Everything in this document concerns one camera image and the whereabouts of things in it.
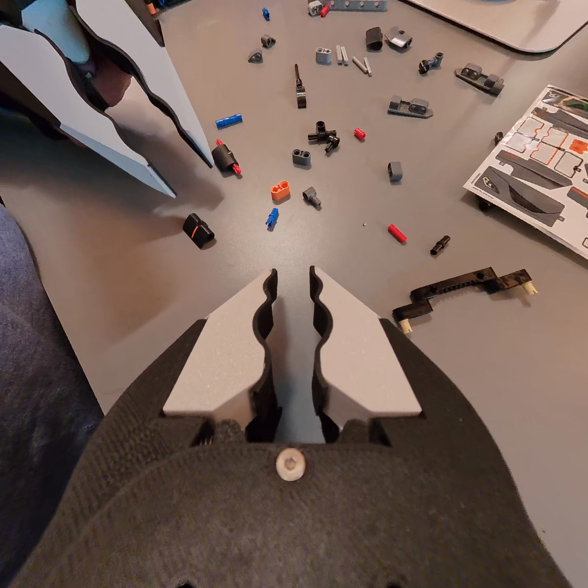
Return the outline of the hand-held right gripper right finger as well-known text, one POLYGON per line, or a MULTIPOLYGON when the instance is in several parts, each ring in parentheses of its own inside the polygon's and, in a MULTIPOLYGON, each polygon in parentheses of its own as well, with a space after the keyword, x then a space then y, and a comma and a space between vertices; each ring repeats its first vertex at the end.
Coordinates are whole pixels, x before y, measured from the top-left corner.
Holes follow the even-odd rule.
POLYGON ((390 321, 322 269, 309 268, 314 353, 312 399, 325 442, 353 420, 418 417, 422 407, 388 337, 390 321))

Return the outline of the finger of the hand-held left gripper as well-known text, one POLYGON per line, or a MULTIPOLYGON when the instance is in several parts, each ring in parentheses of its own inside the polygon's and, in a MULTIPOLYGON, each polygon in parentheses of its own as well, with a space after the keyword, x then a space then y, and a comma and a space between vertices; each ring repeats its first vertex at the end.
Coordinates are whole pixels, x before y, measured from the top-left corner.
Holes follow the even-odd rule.
MULTIPOLYGON (((109 108, 93 79, 100 59, 117 64, 173 122, 190 148, 210 168, 214 166, 205 133, 166 50, 160 23, 144 1, 23 1, 22 30, 41 33, 57 46, 75 71, 83 95, 106 115, 109 108)), ((48 136, 70 138, 51 125, 56 120, 23 86, 22 114, 48 136)))
POLYGON ((1 65, 56 120, 51 125, 145 185, 176 197, 165 178, 123 140, 116 123, 83 95, 69 60, 49 38, 2 25, 1 65))

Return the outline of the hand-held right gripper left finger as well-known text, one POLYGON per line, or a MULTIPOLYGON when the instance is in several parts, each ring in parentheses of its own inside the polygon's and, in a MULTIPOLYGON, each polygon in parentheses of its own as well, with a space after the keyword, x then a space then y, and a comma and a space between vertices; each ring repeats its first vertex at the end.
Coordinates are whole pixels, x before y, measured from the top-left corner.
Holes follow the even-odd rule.
POLYGON ((205 319, 168 396, 167 417, 233 420, 250 442, 273 442, 281 419, 267 344, 277 270, 264 271, 205 319))

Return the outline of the black lego connector orange stripe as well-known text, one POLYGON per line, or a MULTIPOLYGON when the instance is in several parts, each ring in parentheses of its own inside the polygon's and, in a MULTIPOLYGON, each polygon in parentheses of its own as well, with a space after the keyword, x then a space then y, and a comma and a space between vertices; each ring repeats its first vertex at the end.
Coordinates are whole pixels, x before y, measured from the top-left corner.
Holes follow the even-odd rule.
POLYGON ((182 230, 200 250, 211 246, 215 241, 215 233, 196 213, 190 213, 187 216, 183 222, 182 230))

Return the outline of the black lego connector red pins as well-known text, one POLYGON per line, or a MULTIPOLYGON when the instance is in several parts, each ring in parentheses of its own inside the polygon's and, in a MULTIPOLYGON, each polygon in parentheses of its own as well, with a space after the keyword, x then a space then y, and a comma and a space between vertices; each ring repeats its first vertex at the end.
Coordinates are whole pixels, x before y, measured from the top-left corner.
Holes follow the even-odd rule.
POLYGON ((220 139, 216 140, 216 144, 211 155, 218 170, 224 174, 241 176, 242 171, 233 152, 220 139))

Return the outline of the black lego gear rack assembly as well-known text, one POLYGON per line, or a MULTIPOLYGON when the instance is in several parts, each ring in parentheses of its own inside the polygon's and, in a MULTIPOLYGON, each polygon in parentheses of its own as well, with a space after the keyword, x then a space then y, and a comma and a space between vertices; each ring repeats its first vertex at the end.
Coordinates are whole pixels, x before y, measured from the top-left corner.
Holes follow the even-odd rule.
POLYGON ((484 268, 412 290, 409 295, 410 303, 394 309, 393 319, 404 334, 410 334, 412 333, 410 320, 432 312, 432 299, 458 290, 477 287, 481 287, 488 294, 518 287, 521 287, 527 295, 538 293, 526 269, 498 276, 492 268, 484 268))

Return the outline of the long grey lego beam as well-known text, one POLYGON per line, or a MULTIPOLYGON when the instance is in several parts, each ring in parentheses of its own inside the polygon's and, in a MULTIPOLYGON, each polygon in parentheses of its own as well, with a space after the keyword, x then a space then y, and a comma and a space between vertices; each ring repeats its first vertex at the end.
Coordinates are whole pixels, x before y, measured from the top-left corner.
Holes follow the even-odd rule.
POLYGON ((388 1, 322 1, 322 3, 329 4, 331 12, 385 12, 388 1))

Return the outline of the person's left hand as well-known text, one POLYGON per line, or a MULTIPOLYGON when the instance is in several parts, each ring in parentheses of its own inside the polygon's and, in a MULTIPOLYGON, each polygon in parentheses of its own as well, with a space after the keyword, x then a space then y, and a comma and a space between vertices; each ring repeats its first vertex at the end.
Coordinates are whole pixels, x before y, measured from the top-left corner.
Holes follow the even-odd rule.
POLYGON ((107 58, 97 61, 96 74, 93 85, 107 108, 114 107, 123 99, 130 86, 132 76, 107 58))

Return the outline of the sticker sheet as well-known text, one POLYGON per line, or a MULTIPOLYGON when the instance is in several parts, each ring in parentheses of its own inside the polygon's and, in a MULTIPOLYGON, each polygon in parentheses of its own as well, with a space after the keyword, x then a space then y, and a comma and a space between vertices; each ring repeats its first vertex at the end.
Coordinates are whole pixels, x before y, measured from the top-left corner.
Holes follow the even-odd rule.
POLYGON ((463 187, 587 259, 587 98, 545 87, 463 187))

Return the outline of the white monitor stand base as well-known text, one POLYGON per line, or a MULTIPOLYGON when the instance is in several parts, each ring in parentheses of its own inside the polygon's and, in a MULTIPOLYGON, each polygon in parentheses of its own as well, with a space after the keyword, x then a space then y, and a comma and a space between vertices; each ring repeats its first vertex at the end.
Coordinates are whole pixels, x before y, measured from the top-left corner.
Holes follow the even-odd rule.
POLYGON ((409 1, 516 51, 560 48, 587 24, 587 1, 409 1))

